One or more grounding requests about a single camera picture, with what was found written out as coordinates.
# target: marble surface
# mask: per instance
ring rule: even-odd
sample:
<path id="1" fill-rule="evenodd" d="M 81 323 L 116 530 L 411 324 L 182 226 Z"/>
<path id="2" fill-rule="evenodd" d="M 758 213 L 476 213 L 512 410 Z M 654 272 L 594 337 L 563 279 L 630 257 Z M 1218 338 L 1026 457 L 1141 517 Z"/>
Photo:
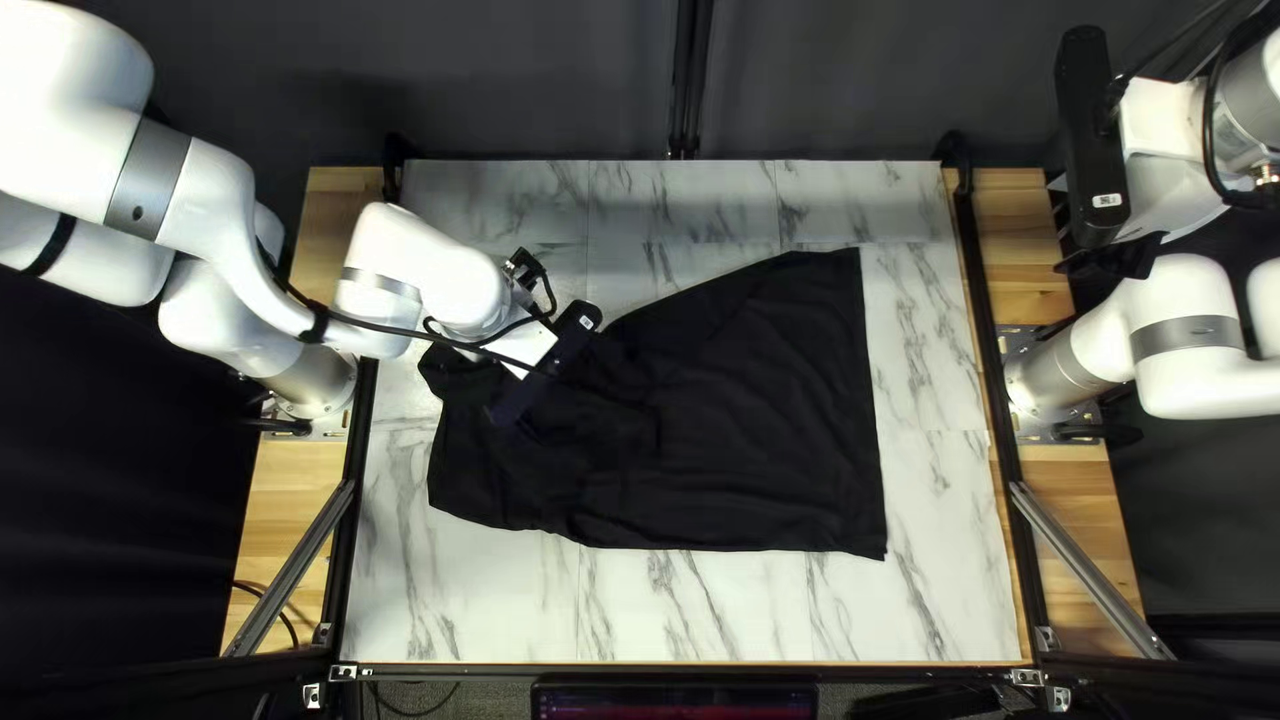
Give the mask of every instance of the marble surface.
<path id="1" fill-rule="evenodd" d="M 605 319 L 786 250 L 859 245 L 883 562 L 598 550 L 430 507 L 425 345 L 381 364 L 342 656 L 361 662 L 1000 661 L 1009 560 L 955 238 L 933 163 L 416 161 L 402 202 L 529 247 Z"/>

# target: garment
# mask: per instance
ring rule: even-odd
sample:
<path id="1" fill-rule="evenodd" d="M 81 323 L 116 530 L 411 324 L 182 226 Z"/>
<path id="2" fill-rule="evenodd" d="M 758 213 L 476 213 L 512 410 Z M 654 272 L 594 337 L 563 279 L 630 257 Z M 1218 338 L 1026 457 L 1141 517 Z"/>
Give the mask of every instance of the garment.
<path id="1" fill-rule="evenodd" d="M 595 547 L 884 556 L 856 249 L 787 252 L 630 313 L 521 416 L 517 382 L 433 346 L 431 505 Z"/>

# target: black cable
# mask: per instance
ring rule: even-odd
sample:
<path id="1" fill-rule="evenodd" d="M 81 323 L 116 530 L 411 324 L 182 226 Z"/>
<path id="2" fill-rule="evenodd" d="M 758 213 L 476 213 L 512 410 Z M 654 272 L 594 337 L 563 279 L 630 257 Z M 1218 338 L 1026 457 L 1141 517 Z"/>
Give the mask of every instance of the black cable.
<path id="1" fill-rule="evenodd" d="M 232 580 L 232 587 L 239 591 L 244 591 L 250 594 L 257 596 L 259 600 L 262 600 L 262 591 L 242 580 Z M 283 610 L 280 611 L 280 621 L 284 623 L 284 629 L 289 632 L 289 638 L 293 639 L 293 650 L 298 650 L 300 647 L 302 647 L 302 644 L 298 643 L 298 633 L 293 629 L 293 623 L 289 623 L 289 619 L 284 616 Z"/>
<path id="2" fill-rule="evenodd" d="M 1102 127 L 1110 127 L 1111 122 L 1116 119 L 1116 115 L 1119 115 L 1120 113 L 1120 99 L 1124 97 L 1125 91 L 1129 90 L 1129 83 L 1133 81 L 1133 78 L 1138 77 L 1138 73 L 1144 70 L 1147 65 L 1156 61 L 1157 58 L 1169 51 L 1169 49 L 1176 45 L 1178 41 L 1181 40 L 1188 32 L 1199 27 L 1201 22 L 1203 22 L 1213 13 L 1219 12 L 1228 3 L 1230 3 L 1230 0 L 1217 0 L 1208 8 L 1204 8 L 1203 10 L 1197 13 L 1194 18 L 1188 20 L 1187 24 L 1178 28 L 1178 31 L 1174 33 L 1172 37 L 1170 37 L 1164 44 L 1157 46 L 1155 50 L 1148 53 L 1144 58 L 1133 64 L 1128 70 L 1124 70 L 1123 73 L 1112 78 L 1111 82 L 1107 83 L 1106 95 L 1103 96 L 1106 102 L 1105 108 L 1106 118 L 1105 118 L 1105 124 Z"/>
<path id="3" fill-rule="evenodd" d="M 509 333 L 511 331 L 513 331 L 513 329 L 516 329 L 516 328 L 518 328 L 521 325 L 527 325 L 529 323 L 536 323 L 536 322 L 540 322 L 540 320 L 545 320 L 545 319 L 552 318 L 552 316 L 556 315 L 556 310 L 557 310 L 558 305 L 556 302 L 556 293 L 552 292 L 552 281 L 547 277 L 547 273 L 539 273 L 536 277 L 543 281 L 543 290 L 547 291 L 547 299 L 550 301 L 552 306 L 548 310 L 545 310 L 545 311 L 534 313 L 534 314 L 529 315 L 527 318 L 521 318 L 520 320 L 516 320 L 515 323 L 512 323 L 512 324 L 502 328 L 500 331 L 493 333 L 489 337 L 468 342 L 467 345 L 471 348 L 484 347 L 484 346 L 489 345 L 490 342 L 500 338 L 502 336 Z M 433 320 L 435 320 L 435 318 L 431 318 L 430 315 L 428 315 L 426 318 L 422 319 L 422 327 L 425 329 L 428 329 L 428 331 L 431 331 L 431 327 L 428 323 L 430 323 Z"/>
<path id="4" fill-rule="evenodd" d="M 241 418 L 239 423 L 242 425 L 257 428 L 265 433 L 266 432 L 293 433 L 298 437 L 306 437 L 311 434 L 311 423 L 308 420 L 282 420 L 279 418 Z"/>
<path id="5" fill-rule="evenodd" d="M 268 260 L 270 260 L 270 256 L 266 255 L 266 249 L 262 247 L 261 242 L 259 242 L 259 251 L 264 255 L 264 263 L 266 264 L 266 266 L 274 269 L 274 265 L 268 261 Z M 412 338 L 417 338 L 417 340 L 429 340 L 431 342 L 439 342 L 442 345 L 447 345 L 447 346 L 449 346 L 449 347 L 452 347 L 454 350 L 465 350 L 467 352 L 474 352 L 476 355 L 481 355 L 481 356 L 489 357 L 492 360 L 498 360 L 499 363 L 506 363 L 507 365 L 512 365 L 515 368 L 520 368 L 521 370 L 526 370 L 529 373 L 536 373 L 536 374 L 540 374 L 540 375 L 549 375 L 549 373 L 547 373 L 544 370 L 539 370 L 538 368 L 535 368 L 535 366 L 532 366 L 532 365 L 530 365 L 527 363 L 524 363 L 521 360 L 516 360 L 515 357 L 508 357 L 506 355 L 502 355 L 500 352 L 494 352 L 492 350 L 485 350 L 484 348 L 485 345 L 488 345 L 488 343 L 498 340 L 499 337 L 507 334 L 508 332 L 516 329 L 517 327 L 520 327 L 520 325 L 522 325 L 525 323 L 530 323 L 530 322 L 534 322 L 534 320 L 543 320 L 543 319 L 550 316 L 552 314 L 554 314 L 554 311 L 556 311 L 556 296 L 554 296 L 554 293 L 552 293 L 552 286 L 550 286 L 550 283 L 547 282 L 547 273 L 541 273 L 539 277 L 541 277 L 541 279 L 543 279 L 543 282 L 545 284 L 547 296 L 552 301 L 552 309 L 548 310 L 547 313 L 538 313 L 538 314 L 534 314 L 534 315 L 531 315 L 529 318 L 522 318 L 521 320 L 517 320 L 516 323 L 512 323 L 511 325 L 507 325 L 506 328 L 503 328 L 503 329 L 495 332 L 494 334 L 492 334 L 492 336 L 489 336 L 486 338 L 483 338 L 483 340 L 480 340 L 477 342 L 461 342 L 461 341 L 457 341 L 457 340 L 453 340 L 451 337 L 445 337 L 443 334 L 434 333 L 434 332 L 419 332 L 419 331 L 411 331 L 411 329 L 406 329 L 406 328 L 397 328 L 397 327 L 393 327 L 393 325 L 380 325 L 378 323 L 370 323 L 367 320 L 361 320 L 358 318 L 352 318 L 351 315 L 346 315 L 346 314 L 339 313 L 339 311 L 333 310 L 333 309 L 326 310 L 326 313 L 329 313 L 330 318 L 334 318 L 337 320 L 347 323 L 348 325 L 355 325 L 357 328 L 364 328 L 366 331 L 374 331 L 374 332 L 388 333 L 388 334 L 398 334 L 401 337 L 412 337 Z M 307 297 L 306 295 L 303 295 L 302 291 L 300 291 L 298 288 L 293 287 L 293 283 L 291 283 L 289 281 L 287 281 L 284 278 L 276 278 L 276 282 L 280 284 L 280 287 L 285 292 L 288 292 L 291 296 L 293 296 L 293 299 L 297 300 L 298 302 L 301 302 L 301 304 L 303 304 L 303 305 L 306 305 L 308 307 L 311 307 L 312 305 L 316 305 L 316 302 L 314 300 L 311 300 L 310 297 Z"/>
<path id="6" fill-rule="evenodd" d="M 1226 59 L 1240 38 L 1245 37 L 1253 29 L 1253 24 L 1258 22 L 1257 18 L 1260 17 L 1262 15 L 1249 15 L 1226 35 L 1226 40 L 1222 41 L 1222 46 L 1217 50 L 1217 56 L 1213 58 L 1208 77 L 1204 79 L 1204 104 L 1201 106 L 1201 161 L 1204 164 L 1204 177 L 1208 179 L 1208 184 L 1213 188 L 1213 192 L 1222 199 L 1222 202 L 1245 210 L 1274 210 L 1277 202 L 1274 196 L 1267 196 L 1262 192 L 1230 190 L 1222 183 L 1222 178 L 1217 172 L 1217 156 L 1213 152 L 1213 110 L 1217 83 L 1222 78 L 1222 69 L 1226 68 Z"/>
<path id="7" fill-rule="evenodd" d="M 428 707 L 426 710 L 417 710 L 417 711 L 402 710 L 383 700 L 383 694 L 378 691 L 378 683 L 369 683 L 369 689 L 374 693 L 375 710 L 378 707 L 385 707 L 387 710 L 390 710 L 392 712 L 399 715 L 401 717 L 426 717 L 428 715 L 444 707 L 444 703 L 449 702 L 449 700 L 453 698 L 453 693 L 458 692 L 458 687 L 461 685 L 462 683 L 453 683 L 453 687 L 449 688 L 449 692 L 444 693 L 444 698 L 440 700 L 440 702 L 433 705 L 431 707 Z"/>
<path id="8" fill-rule="evenodd" d="M 266 402 L 268 400 L 271 400 L 273 395 L 274 393 L 271 391 L 264 389 L 262 392 L 260 392 L 260 393 L 255 395 L 253 397 L 246 400 L 244 401 L 244 407 L 257 407 L 257 406 L 262 405 L 264 402 Z"/>

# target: gray wall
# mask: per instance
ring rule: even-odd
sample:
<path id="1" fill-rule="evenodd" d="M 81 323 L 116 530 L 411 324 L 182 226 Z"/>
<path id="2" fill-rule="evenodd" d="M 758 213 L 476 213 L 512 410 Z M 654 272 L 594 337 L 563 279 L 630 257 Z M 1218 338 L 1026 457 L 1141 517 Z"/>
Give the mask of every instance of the gray wall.
<path id="1" fill-rule="evenodd" d="M 704 155 L 925 158 L 960 129 L 989 160 L 1037 163 L 1056 128 L 1062 32 L 1111 60 L 1158 46 L 1207 0 L 722 0 Z"/>
<path id="2" fill-rule="evenodd" d="M 133 35 L 172 124 L 292 225 L 312 164 L 402 131 L 444 156 L 659 156 L 676 0 L 73 0 Z"/>
<path id="3" fill-rule="evenodd" d="M 308 165 L 375 161 L 392 129 L 442 156 L 660 156 L 677 1 L 72 4 L 146 46 L 173 124 L 248 160 L 292 224 Z M 1034 163 L 1064 29 L 1132 59 L 1204 4 L 719 0 L 703 155 L 920 158 L 956 127 Z"/>

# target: sticker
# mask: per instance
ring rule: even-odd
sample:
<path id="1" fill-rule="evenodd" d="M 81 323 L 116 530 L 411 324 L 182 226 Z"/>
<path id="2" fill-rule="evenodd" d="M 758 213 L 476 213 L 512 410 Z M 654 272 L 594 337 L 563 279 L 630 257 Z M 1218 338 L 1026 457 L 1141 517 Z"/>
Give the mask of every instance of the sticker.
<path id="1" fill-rule="evenodd" d="M 1112 208 L 1115 205 L 1124 205 L 1124 197 L 1120 197 L 1119 192 L 1093 196 L 1094 208 Z"/>

